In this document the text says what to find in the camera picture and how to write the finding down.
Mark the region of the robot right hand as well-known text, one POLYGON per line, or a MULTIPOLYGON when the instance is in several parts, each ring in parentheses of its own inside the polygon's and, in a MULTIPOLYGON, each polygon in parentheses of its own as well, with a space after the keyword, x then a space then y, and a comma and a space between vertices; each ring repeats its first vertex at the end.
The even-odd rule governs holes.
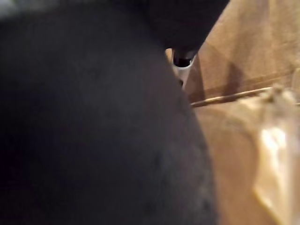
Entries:
POLYGON ((154 33, 172 50, 172 66, 182 87, 195 57, 229 0, 135 0, 154 33))

